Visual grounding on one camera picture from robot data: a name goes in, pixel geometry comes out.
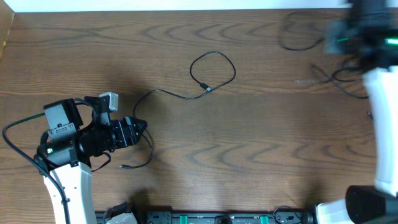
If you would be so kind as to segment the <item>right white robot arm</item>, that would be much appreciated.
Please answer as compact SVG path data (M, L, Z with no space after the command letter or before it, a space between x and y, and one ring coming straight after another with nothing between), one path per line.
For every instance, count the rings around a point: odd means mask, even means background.
M303 223L397 223L397 28L385 0L351 1L326 37L330 51L351 54L363 70L373 109L374 185L351 185L343 199L321 203Z

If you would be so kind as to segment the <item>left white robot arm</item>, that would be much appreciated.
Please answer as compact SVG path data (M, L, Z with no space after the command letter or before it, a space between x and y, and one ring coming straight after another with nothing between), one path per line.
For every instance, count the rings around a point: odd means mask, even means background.
M49 130L34 160L50 194L57 223L137 223L126 203L97 213L93 203L91 157L109 156L137 144L147 122L134 116L111 119L119 96L112 92L70 98L44 106Z

